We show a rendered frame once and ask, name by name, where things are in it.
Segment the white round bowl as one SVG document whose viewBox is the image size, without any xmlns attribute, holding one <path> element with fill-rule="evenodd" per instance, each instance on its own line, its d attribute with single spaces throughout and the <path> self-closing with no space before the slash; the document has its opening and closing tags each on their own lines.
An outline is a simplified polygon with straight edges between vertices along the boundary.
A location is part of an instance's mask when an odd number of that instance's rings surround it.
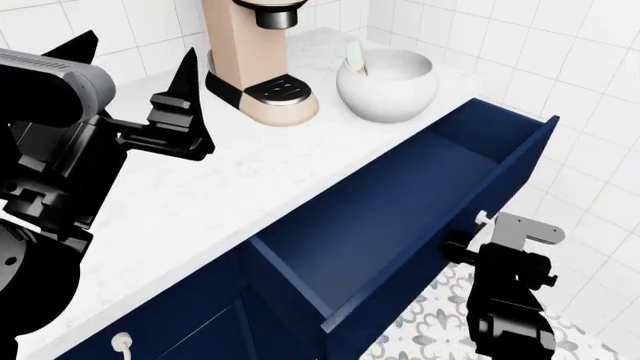
<svg viewBox="0 0 640 360">
<path fill-rule="evenodd" d="M 379 123 L 413 119 L 435 100 L 439 78 L 426 56 L 406 49 L 364 50 L 367 73 L 344 60 L 336 76 L 343 103 L 356 116 Z"/>
</svg>

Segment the beige and black coffee machine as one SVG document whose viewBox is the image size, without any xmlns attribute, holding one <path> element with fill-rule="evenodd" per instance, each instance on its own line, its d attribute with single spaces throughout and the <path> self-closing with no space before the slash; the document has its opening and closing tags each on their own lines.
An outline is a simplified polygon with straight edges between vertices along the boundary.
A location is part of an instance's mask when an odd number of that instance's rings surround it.
<svg viewBox="0 0 640 360">
<path fill-rule="evenodd" d="M 308 0 L 202 0 L 212 69 L 205 86 L 245 116 L 269 126 L 312 119 L 311 88 L 288 74 L 286 30 Z"/>
</svg>

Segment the navy blue cabinet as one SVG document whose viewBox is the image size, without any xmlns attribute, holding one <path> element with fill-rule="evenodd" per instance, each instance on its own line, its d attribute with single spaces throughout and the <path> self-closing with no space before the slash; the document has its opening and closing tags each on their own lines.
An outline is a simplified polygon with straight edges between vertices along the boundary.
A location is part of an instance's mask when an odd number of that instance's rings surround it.
<svg viewBox="0 0 640 360">
<path fill-rule="evenodd" d="M 356 304 L 372 271 L 333 249 L 253 238 L 57 360 L 357 360 L 388 323 Z"/>
</svg>

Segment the navy blue drawer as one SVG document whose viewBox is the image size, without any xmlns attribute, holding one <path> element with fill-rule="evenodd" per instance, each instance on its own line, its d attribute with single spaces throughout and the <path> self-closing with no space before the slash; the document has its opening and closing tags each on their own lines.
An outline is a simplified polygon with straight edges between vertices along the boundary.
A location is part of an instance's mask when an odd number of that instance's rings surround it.
<svg viewBox="0 0 640 360">
<path fill-rule="evenodd" d="M 296 333 L 378 332 L 529 179 L 557 118 L 471 100 L 250 239 L 251 283 Z"/>
</svg>

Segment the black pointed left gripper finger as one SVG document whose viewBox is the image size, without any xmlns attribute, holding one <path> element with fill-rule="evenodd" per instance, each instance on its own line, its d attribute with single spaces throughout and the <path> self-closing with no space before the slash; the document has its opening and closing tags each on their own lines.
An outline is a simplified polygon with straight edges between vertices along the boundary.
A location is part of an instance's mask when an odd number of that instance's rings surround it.
<svg viewBox="0 0 640 360">
<path fill-rule="evenodd" d="M 150 98 L 147 117 L 152 134 L 168 146 L 187 152 L 213 152 L 215 145 L 205 126 L 199 91 L 197 53 L 187 51 L 168 89 Z"/>
<path fill-rule="evenodd" d="M 91 65 L 98 43 L 99 39 L 96 34 L 92 30 L 88 30 L 53 50 L 43 53 L 42 56 Z"/>
</svg>

